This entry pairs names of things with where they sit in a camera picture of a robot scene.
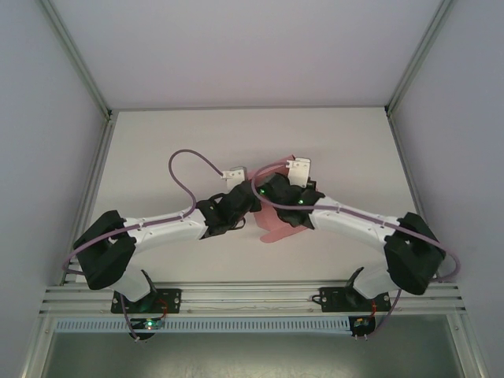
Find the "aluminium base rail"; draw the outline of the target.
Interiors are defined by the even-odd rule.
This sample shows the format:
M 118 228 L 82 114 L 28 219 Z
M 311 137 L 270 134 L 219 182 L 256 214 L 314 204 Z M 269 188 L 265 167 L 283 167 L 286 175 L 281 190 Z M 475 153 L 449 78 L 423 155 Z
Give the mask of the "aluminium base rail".
M 320 316 L 311 297 L 321 287 L 342 286 L 341 281 L 158 283 L 159 288 L 181 290 L 180 316 L 289 317 Z M 39 314 L 46 316 L 110 317 L 113 292 L 91 291 L 84 283 L 67 283 L 46 289 Z M 455 283 L 432 283 L 422 296 L 402 293 L 394 315 L 465 313 Z

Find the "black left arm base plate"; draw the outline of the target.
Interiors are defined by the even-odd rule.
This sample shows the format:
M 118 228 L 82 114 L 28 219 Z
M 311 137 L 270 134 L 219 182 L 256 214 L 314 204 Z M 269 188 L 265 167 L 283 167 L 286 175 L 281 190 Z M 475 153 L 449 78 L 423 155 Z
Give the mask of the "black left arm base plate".
M 180 312 L 182 291 L 178 288 L 158 288 L 137 302 L 124 298 L 127 314 L 175 314 Z

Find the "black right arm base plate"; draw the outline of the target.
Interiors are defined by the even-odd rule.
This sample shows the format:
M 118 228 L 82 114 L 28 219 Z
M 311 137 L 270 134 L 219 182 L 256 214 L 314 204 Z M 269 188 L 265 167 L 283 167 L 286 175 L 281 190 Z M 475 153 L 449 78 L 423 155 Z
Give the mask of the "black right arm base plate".
M 323 313 L 371 314 L 386 313 L 391 309 L 391 300 L 387 292 L 368 299 L 348 287 L 320 287 L 319 293 L 314 295 L 311 301 L 318 304 Z

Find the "aluminium table edge rail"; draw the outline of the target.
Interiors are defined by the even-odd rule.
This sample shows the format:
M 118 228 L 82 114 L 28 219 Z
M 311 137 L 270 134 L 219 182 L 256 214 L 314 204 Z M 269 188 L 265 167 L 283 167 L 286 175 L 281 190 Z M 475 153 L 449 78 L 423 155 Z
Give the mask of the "aluminium table edge rail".
M 70 232 L 70 240 L 67 248 L 67 252 L 63 257 L 63 263 L 59 264 L 59 273 L 61 278 L 59 279 L 58 285 L 62 286 L 65 284 L 68 273 L 66 269 L 69 266 L 65 259 L 73 251 L 73 243 L 76 239 L 83 234 L 89 225 L 93 208 L 95 206 L 95 200 L 98 195 L 99 185 L 102 179 L 103 170 L 106 164 L 106 158 L 109 152 L 110 143 L 113 137 L 113 132 L 115 124 L 117 121 L 117 111 L 109 111 L 109 115 L 105 118 L 103 125 L 101 126 L 101 131 L 99 134 L 98 145 L 93 154 L 91 160 L 91 165 L 88 170 L 87 178 L 85 181 L 83 194 L 80 199 L 80 204 L 76 213 L 76 218 Z
M 402 137 L 398 130 L 398 126 L 394 121 L 393 117 L 386 113 L 387 122 L 391 129 L 391 134 L 395 142 L 395 147 L 398 152 L 399 160 L 402 164 L 402 169 L 405 174 L 405 178 L 409 187 L 409 191 L 413 200 L 413 205 L 417 213 L 428 223 L 428 217 L 424 211 L 424 206 L 420 198 L 420 193 L 418 191 L 417 182 L 413 176 L 413 171 L 411 169 L 411 164 L 406 156 L 406 148 L 402 142 Z M 434 281 L 438 283 L 455 283 L 458 274 L 461 270 L 461 262 L 458 255 L 451 249 L 447 248 L 442 244 L 443 250 L 446 253 L 444 261 L 441 263 Z

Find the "aluminium frame post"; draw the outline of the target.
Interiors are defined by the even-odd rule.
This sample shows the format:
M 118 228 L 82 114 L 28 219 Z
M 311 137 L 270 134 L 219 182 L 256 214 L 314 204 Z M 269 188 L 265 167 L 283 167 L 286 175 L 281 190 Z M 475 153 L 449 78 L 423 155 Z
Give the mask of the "aluminium frame post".
M 394 111 L 399 108 L 457 2 L 458 0 L 439 0 L 434 15 L 421 36 L 420 42 L 417 44 L 388 103 L 384 107 L 388 118 L 391 118 Z
M 110 120 L 113 111 L 105 100 L 102 92 L 98 89 L 95 79 L 92 77 L 82 54 L 79 51 L 71 33 L 69 32 L 61 14 L 59 13 L 53 0 L 35 0 L 35 3 L 41 9 L 49 26 L 53 30 L 58 42 L 61 44 L 67 58 L 72 67 L 75 69 L 77 76 L 84 85 L 92 101 L 98 107 L 100 113 L 106 120 Z

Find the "aluminium frame leg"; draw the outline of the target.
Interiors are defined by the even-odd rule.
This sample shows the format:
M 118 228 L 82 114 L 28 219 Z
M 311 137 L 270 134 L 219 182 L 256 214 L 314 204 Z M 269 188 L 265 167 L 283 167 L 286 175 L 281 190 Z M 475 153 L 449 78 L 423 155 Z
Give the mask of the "aluminium frame leg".
M 43 314 L 37 318 L 20 378 L 42 378 L 55 327 L 54 317 Z
M 464 378 L 490 378 L 469 316 L 452 313 L 447 321 Z

